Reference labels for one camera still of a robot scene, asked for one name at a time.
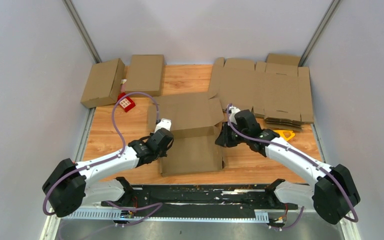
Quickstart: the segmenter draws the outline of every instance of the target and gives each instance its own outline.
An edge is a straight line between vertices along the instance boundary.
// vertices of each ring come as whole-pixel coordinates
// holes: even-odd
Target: yellow handle
[[[293,137],[295,137],[295,132],[292,130],[286,130],[286,129],[280,129],[280,130],[274,130],[276,133],[278,133],[285,141],[291,140]]]

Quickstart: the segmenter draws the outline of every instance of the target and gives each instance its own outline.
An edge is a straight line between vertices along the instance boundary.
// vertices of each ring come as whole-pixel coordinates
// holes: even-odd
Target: cardboard box
[[[164,55],[133,55],[124,84],[125,92],[143,92],[153,97],[161,95],[163,89]]]
[[[215,93],[199,92],[156,97],[161,118],[171,120],[173,146],[160,158],[163,177],[213,172],[223,169],[223,152],[214,144],[220,134],[215,127],[224,119]],[[155,129],[156,108],[148,109],[148,129]]]
[[[267,127],[301,130],[313,123],[310,70],[298,67],[299,56],[270,53],[267,61],[217,58],[208,91],[216,92],[223,109],[233,103],[252,109]]]
[[[90,109],[116,103],[124,69],[125,64],[120,58],[93,65],[81,96],[81,104]]]

